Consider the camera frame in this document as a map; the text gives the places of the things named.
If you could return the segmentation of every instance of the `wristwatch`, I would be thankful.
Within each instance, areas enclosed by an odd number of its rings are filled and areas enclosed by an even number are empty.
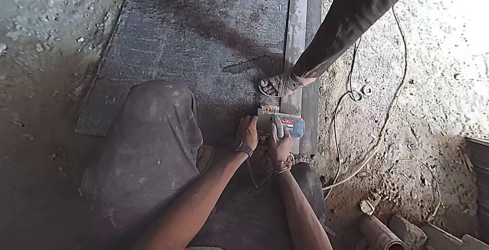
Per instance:
[[[241,140],[240,145],[234,149],[236,152],[245,152],[248,154],[248,158],[253,155],[253,149],[246,143],[246,141]]]

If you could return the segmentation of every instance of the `toe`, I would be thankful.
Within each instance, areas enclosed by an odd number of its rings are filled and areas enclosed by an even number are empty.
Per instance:
[[[269,83],[270,83],[270,79],[265,78],[265,79],[262,79],[262,80],[260,81],[260,86],[262,86],[262,87],[266,87],[266,86],[268,86],[268,84],[269,84]]]

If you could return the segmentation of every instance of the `debris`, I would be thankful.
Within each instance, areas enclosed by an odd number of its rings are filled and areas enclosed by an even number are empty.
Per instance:
[[[25,124],[23,124],[23,123],[21,123],[21,122],[18,122],[16,119],[12,120],[12,124],[15,124],[15,125],[17,125],[17,126],[19,126],[19,127],[23,127],[23,126],[25,126]]]
[[[374,94],[374,89],[372,89],[372,87],[367,86],[367,85],[363,86],[361,91],[366,96],[370,96],[370,95]]]
[[[2,56],[6,50],[7,50],[7,45],[0,43],[0,56]]]
[[[63,167],[59,167],[58,172],[60,172],[61,175],[63,175],[63,177],[65,177],[65,178],[68,176],[68,174],[66,173],[66,171],[64,170]]]
[[[371,216],[374,214],[375,208],[374,206],[367,200],[363,200],[360,202],[360,210],[365,214]]]
[[[36,44],[36,51],[43,52],[44,51],[43,46],[41,44]]]
[[[423,250],[427,236],[423,230],[405,218],[394,215],[389,221],[389,229],[404,241],[410,250]]]
[[[224,68],[225,72],[230,73],[241,73],[245,72],[251,68],[268,68],[271,66],[271,59],[268,56],[260,57],[257,59],[252,59],[249,61],[241,62],[239,64],[230,65]]]
[[[15,32],[8,32],[6,35],[8,37],[12,38],[12,40],[17,41],[17,39],[19,38],[19,36],[22,35],[22,34],[20,32],[15,31]]]

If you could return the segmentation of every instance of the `dirt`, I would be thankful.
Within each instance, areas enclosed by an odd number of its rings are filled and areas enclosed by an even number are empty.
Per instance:
[[[123,0],[0,0],[0,241],[3,248],[78,248],[89,209],[78,192],[83,170],[103,144],[74,133],[79,101],[92,82]],[[323,0],[323,17],[333,0]],[[341,249],[365,248],[357,230],[360,200],[378,193],[376,215],[432,221],[454,235],[476,235],[476,187],[464,136],[488,138],[489,48],[484,0],[401,0],[409,47],[409,83],[385,144],[356,177],[328,198]],[[321,78],[320,143],[309,157],[326,183],[337,157],[332,115],[347,90],[352,49]],[[352,76],[374,94],[345,99],[338,116],[344,167],[353,172],[375,144],[403,70],[402,39],[392,12],[368,30]],[[435,173],[442,205],[437,204]]]
[[[332,0],[323,0],[323,17]],[[330,225],[343,249],[361,244],[355,220],[358,203],[372,193],[382,199],[376,215],[385,223],[397,213],[413,223],[432,222],[461,236],[477,233],[475,176],[464,152],[464,136],[489,134],[489,47],[480,32],[479,0],[400,0],[397,11],[406,32],[409,73],[398,110],[388,125],[385,143],[366,167],[336,187],[328,198]],[[352,86],[374,89],[362,102],[346,98],[338,119],[342,162],[339,180],[355,171],[375,145],[387,109],[400,84],[404,64],[402,38],[392,11],[362,37],[352,73]],[[337,171],[333,112],[347,91],[352,48],[322,77],[318,154],[312,159],[330,184]],[[436,182],[441,207],[437,203]]]
[[[102,138],[73,132],[123,0],[0,0],[0,241],[9,249],[81,242],[78,194]]]

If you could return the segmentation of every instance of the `leg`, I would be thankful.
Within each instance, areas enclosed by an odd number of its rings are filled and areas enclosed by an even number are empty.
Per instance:
[[[161,208],[198,176],[202,135],[195,111],[192,92],[182,84],[150,81],[132,87],[100,158],[82,181],[96,214],[93,248],[131,247]]]
[[[316,216],[324,224],[326,203],[321,181],[314,168],[307,163],[299,163],[292,167],[291,172]],[[236,190],[233,186],[226,187],[228,189]],[[235,250],[293,249],[277,180],[272,178],[258,189],[244,190],[242,194],[234,194],[229,199],[219,199],[215,210],[189,246]]]
[[[357,39],[398,0],[334,0],[314,39],[293,72],[320,77]]]

